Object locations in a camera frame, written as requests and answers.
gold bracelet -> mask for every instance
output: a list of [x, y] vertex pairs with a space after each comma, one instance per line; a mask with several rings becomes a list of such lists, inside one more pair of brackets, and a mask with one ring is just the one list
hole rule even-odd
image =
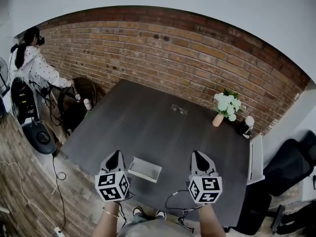
[[118, 216], [114, 215], [113, 213], [110, 213], [109, 211], [107, 211], [105, 207], [103, 207], [103, 211], [106, 212], [109, 215], [112, 215], [113, 217], [115, 217], [117, 219], [119, 218]]

white tray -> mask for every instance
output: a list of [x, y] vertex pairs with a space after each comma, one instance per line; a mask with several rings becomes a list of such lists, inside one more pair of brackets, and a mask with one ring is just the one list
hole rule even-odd
[[129, 166], [128, 173], [156, 183], [161, 169], [162, 167], [158, 165], [134, 157], [134, 161]]

vr headset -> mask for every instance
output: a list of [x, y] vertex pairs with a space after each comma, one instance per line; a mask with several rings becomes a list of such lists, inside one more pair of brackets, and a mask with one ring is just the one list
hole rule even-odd
[[[15, 45], [11, 48], [11, 53], [13, 53], [13, 52], [15, 51], [15, 49], [17, 49], [18, 46], [19, 46], [22, 42], [23, 42], [23, 39], [20, 41], [19, 44], [15, 44]], [[41, 36], [39, 36], [38, 42], [36, 43], [36, 45], [43, 45], [43, 44], [45, 44], [45, 38], [44, 38], [44, 37], [42, 38]]]

dark gray table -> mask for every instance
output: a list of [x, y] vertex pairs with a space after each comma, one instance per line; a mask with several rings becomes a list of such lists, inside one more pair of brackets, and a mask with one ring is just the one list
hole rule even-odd
[[[181, 115], [171, 110], [177, 104], [188, 110]], [[92, 110], [70, 136], [62, 151], [91, 175], [115, 150], [124, 154], [126, 168], [133, 157], [162, 166], [157, 183], [134, 175], [130, 190], [137, 201], [166, 211], [165, 200], [189, 180], [193, 150], [208, 155], [223, 180], [223, 193], [213, 205], [223, 226], [236, 226], [246, 189], [249, 140], [235, 133], [227, 120], [212, 125], [214, 111], [134, 82], [121, 80]], [[196, 207], [187, 193], [173, 196], [170, 207]], [[168, 211], [182, 215], [181, 211]], [[188, 219], [198, 220], [192, 211]]]

shoe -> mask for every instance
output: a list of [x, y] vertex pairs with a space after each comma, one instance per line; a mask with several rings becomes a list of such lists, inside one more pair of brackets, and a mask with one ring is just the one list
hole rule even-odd
[[141, 207], [137, 206], [133, 208], [133, 216], [135, 216], [136, 214], [139, 214], [140, 216], [144, 215], [144, 211]]
[[159, 219], [159, 218], [164, 218], [164, 219], [167, 219], [167, 214], [165, 213], [165, 212], [163, 212], [163, 211], [157, 211], [156, 212], [156, 216], [155, 216], [155, 218], [157, 219]]

